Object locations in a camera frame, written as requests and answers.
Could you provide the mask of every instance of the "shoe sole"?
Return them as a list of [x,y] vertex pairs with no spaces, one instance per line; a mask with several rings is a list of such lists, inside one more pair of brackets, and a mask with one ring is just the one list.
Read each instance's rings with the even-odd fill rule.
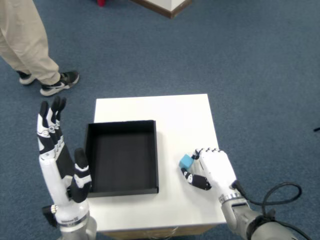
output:
[[22,79],[22,78],[19,78],[19,83],[21,83],[22,85],[30,85],[34,82],[34,80],[36,80],[34,77],[30,77],[30,79]]
[[80,77],[80,74],[78,74],[78,77],[76,78],[76,80],[74,80],[74,82],[72,83],[71,86],[66,85],[66,86],[60,87],[60,88],[52,88],[52,89],[49,90],[49,91],[44,91],[44,90],[41,88],[41,89],[40,89],[40,93],[41,93],[42,96],[49,97],[49,96],[52,96],[53,94],[57,94],[57,93],[61,92],[61,91],[64,90],[64,89],[70,89],[70,88],[72,88],[72,87],[79,81],[79,77]]

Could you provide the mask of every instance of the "black tray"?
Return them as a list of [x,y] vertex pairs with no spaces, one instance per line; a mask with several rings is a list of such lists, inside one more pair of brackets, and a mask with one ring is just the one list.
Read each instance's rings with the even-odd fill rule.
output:
[[92,178],[89,197],[159,192],[156,121],[88,124],[85,154]]

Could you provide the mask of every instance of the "white table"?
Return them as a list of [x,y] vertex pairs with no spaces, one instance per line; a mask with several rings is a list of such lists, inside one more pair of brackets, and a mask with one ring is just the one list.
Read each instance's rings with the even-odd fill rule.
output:
[[189,185],[178,167],[184,154],[191,155],[196,148],[218,147],[207,94],[96,100],[95,123],[136,120],[156,121],[159,193],[89,198],[97,230],[225,223],[215,191]]

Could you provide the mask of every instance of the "blue cube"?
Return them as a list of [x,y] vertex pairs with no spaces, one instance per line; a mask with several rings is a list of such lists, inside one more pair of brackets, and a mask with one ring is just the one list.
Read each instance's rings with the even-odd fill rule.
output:
[[185,168],[185,169],[189,169],[191,167],[191,165],[194,163],[194,159],[192,159],[189,155],[184,155],[183,158],[181,158],[180,162],[179,162],[179,167]]

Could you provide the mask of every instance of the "beige pants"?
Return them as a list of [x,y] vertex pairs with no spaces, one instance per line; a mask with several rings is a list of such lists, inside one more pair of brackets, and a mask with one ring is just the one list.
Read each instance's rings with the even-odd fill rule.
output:
[[59,67],[48,55],[46,30],[33,0],[0,0],[0,56],[42,84],[59,81]]

